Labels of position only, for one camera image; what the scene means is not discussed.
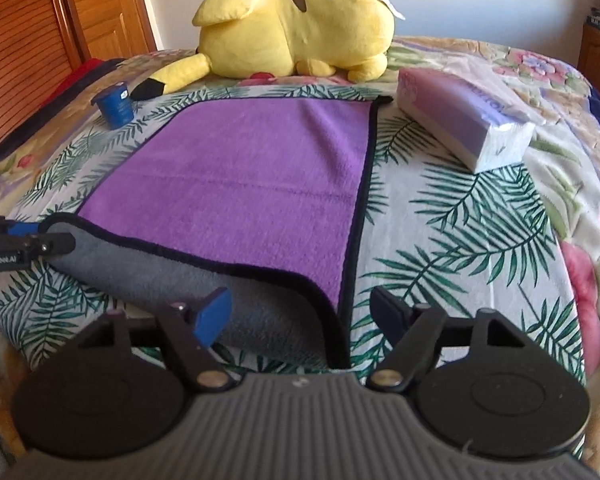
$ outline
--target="tissue box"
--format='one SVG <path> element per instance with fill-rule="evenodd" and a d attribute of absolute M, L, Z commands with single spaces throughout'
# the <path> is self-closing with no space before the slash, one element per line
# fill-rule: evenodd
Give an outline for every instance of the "tissue box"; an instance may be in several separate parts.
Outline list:
<path fill-rule="evenodd" d="M 401 69 L 397 103 L 473 173 L 522 162 L 536 126 L 470 81 L 432 68 Z"/>

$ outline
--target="bedspread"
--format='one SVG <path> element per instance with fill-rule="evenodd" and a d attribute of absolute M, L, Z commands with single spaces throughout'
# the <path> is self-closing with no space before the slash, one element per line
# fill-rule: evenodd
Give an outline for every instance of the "bedspread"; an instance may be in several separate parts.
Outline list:
<path fill-rule="evenodd" d="M 136 119 L 113 132 L 88 105 L 98 88 L 120 79 L 133 86 L 190 54 L 133 58 L 83 92 L 0 164 L 0 213 L 42 220 L 74 211 L 110 168 L 197 100 L 392 95 L 400 67 L 441 68 L 449 55 L 482 57 L 546 124 L 536 131 L 524 164 L 473 176 L 395 105 L 381 113 L 358 263 L 352 363 L 362 379 L 390 349 L 368 312 L 375 285 L 408 303 L 440 304 L 455 316 L 497 308 L 571 373 L 582 381 L 590 377 L 584 459 L 600 471 L 600 125 L 582 76 L 556 60 L 504 46 L 396 38 L 387 72 L 367 84 L 350 85 L 339 76 L 215 77 L 139 105 Z M 0 328 L 32 367 L 115 303 L 43 262 L 0 275 Z M 219 345 L 214 350 L 237 372 L 298 370 Z"/>

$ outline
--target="gray ridged surface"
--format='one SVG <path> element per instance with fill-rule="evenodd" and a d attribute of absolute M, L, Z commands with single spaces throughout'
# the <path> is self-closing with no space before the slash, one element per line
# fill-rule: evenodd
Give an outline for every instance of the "gray ridged surface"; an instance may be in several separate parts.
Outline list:
<path fill-rule="evenodd" d="M 71 462 L 33 451 L 5 480 L 585 480 L 571 456 L 493 463 L 442 444 L 400 396 L 352 374 L 248 375 L 201 396 L 160 442 L 119 458 Z"/>

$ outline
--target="pikachu plush toy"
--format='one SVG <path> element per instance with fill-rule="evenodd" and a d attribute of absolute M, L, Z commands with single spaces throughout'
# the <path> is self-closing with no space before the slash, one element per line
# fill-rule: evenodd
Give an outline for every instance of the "pikachu plush toy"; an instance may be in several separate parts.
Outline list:
<path fill-rule="evenodd" d="M 389 0 L 204 0 L 195 56 L 142 81 L 136 101 L 169 94 L 209 73 L 248 78 L 258 72 L 327 77 L 347 71 L 351 82 L 380 77 L 394 36 Z"/>

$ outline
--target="purple towel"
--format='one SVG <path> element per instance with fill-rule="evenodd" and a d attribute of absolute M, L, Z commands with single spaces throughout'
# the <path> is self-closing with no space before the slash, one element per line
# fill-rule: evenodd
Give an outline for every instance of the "purple towel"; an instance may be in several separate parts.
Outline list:
<path fill-rule="evenodd" d="M 301 274 L 336 307 L 370 106 L 309 98 L 196 104 L 101 183 L 80 216 L 206 260 Z"/>

